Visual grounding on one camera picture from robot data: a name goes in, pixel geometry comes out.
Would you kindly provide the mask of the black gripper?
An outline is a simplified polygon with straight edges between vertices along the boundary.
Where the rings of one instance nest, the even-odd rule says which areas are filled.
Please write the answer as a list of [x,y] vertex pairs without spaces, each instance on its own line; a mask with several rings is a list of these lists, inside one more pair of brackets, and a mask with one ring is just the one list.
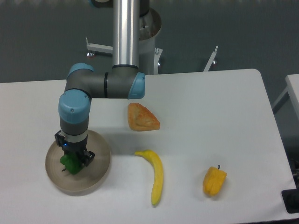
[[95,153],[86,149],[87,131],[80,135],[68,135],[60,130],[54,136],[56,144],[64,151],[64,156],[79,152],[78,159],[85,167],[93,161]]

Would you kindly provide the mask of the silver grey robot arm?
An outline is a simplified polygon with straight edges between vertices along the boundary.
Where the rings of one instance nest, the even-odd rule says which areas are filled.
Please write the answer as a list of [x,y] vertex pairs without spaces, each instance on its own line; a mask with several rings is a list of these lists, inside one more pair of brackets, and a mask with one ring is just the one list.
[[55,140],[79,167],[87,167],[95,157],[86,148],[92,99],[140,99],[145,95],[145,74],[139,71],[140,17],[149,10],[147,0],[113,1],[112,71],[94,73],[85,63],[70,69],[58,102],[60,131]]

